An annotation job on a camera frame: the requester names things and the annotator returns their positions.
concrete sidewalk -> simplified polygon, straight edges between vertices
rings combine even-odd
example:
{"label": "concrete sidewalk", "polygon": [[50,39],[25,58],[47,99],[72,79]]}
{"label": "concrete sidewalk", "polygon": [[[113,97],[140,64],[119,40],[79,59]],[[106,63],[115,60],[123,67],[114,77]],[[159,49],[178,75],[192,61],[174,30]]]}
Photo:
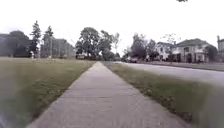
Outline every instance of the concrete sidewalk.
{"label": "concrete sidewalk", "polygon": [[100,62],[27,128],[189,128]]}

grass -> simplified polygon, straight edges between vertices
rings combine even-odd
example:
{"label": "grass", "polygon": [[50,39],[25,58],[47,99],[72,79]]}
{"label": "grass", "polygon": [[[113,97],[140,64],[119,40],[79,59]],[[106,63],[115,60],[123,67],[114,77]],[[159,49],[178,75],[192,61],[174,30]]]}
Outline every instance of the grass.
{"label": "grass", "polygon": [[166,107],[170,112],[177,114],[187,122],[199,122],[200,112],[211,91],[210,85],[156,75],[122,64],[105,63],[105,65],[141,93],[150,96]]}
{"label": "grass", "polygon": [[93,63],[0,59],[0,125],[25,127]]}

street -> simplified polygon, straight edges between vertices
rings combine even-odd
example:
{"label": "street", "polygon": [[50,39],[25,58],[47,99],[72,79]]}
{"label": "street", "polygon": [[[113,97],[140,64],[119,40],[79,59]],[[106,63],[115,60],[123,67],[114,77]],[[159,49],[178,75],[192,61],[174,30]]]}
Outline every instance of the street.
{"label": "street", "polygon": [[132,68],[150,71],[159,75],[171,75],[187,80],[196,80],[199,82],[206,82],[212,85],[224,86],[223,83],[224,72],[169,67],[169,66],[157,66],[148,64],[133,64],[133,63],[122,63],[122,64]]}

parked car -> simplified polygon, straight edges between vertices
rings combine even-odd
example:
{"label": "parked car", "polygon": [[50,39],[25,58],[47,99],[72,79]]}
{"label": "parked car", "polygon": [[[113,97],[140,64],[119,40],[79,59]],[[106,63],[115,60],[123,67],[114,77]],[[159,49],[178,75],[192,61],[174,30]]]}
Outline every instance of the parked car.
{"label": "parked car", "polygon": [[126,62],[128,63],[137,63],[138,59],[135,57],[128,57]]}

utility pole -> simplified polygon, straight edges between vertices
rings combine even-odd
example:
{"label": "utility pole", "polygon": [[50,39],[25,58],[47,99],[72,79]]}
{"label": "utility pole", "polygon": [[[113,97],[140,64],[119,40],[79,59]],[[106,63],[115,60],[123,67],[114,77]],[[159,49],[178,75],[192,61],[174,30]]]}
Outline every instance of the utility pole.
{"label": "utility pole", "polygon": [[60,58],[60,54],[61,54],[61,52],[60,52],[60,40],[58,40],[58,57]]}
{"label": "utility pole", "polygon": [[40,59],[40,55],[41,55],[41,47],[42,46],[42,42],[40,41],[40,48],[39,48],[39,52],[38,52],[38,58]]}
{"label": "utility pole", "polygon": [[68,55],[67,55],[66,43],[64,43],[64,50],[65,50],[65,51],[64,51],[64,56],[67,57]]}
{"label": "utility pole", "polygon": [[70,46],[69,46],[69,43],[68,43],[68,58],[70,57]]}
{"label": "utility pole", "polygon": [[50,37],[50,58],[52,58],[52,37]]}
{"label": "utility pole", "polygon": [[74,54],[75,54],[75,56],[76,56],[76,51],[74,51],[74,50],[76,50],[76,49],[73,47],[73,45],[71,45],[71,46],[72,46],[72,48],[73,48],[73,49],[72,49],[72,53],[75,52]]}

